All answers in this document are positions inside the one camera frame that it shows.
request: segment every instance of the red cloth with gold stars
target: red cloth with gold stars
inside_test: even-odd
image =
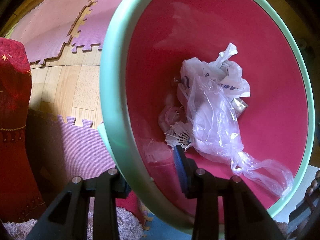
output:
[[[23,44],[0,38],[0,218],[4,222],[38,218],[46,208],[25,149],[31,86]]]

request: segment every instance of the white plastic bag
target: white plastic bag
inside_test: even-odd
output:
[[[243,152],[235,111],[217,82],[193,76],[187,119],[192,124],[191,145],[200,155],[230,164],[233,173],[242,173],[277,196],[291,191],[293,176],[287,167],[275,160],[258,161]],[[268,176],[259,169],[265,169]]]
[[[236,46],[230,43],[227,49],[219,53],[219,57],[210,63],[200,61],[196,57],[184,60],[180,71],[184,92],[189,95],[194,76],[205,76],[220,83],[229,98],[249,97],[250,86],[242,78],[242,68],[228,59],[237,54]]]

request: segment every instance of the mint green rim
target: mint green rim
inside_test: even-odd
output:
[[[157,188],[140,157],[128,113],[125,70],[133,30],[152,0],[123,0],[114,13],[104,40],[100,63],[100,96],[104,125],[98,130],[120,172],[141,201],[159,219],[191,234],[194,218],[174,206]],[[292,191],[269,209],[274,217],[291,199],[307,170],[315,130],[314,102],[306,66],[290,31],[276,11],[265,0],[254,0],[278,25],[297,59],[306,89],[308,103],[308,136],[306,148]]]

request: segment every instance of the shuttlecock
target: shuttlecock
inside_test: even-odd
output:
[[[181,147],[186,150],[191,146],[188,123],[176,122],[171,125],[170,130],[164,134],[165,141],[171,148],[181,145]]]

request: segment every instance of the knotted plastic bag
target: knotted plastic bag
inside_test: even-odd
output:
[[[190,85],[187,118],[191,145],[197,152],[211,161],[230,164],[233,173],[243,174],[277,196],[286,196],[293,185],[291,171],[276,160],[258,161],[243,152],[236,114],[223,88],[203,75],[194,75]]]

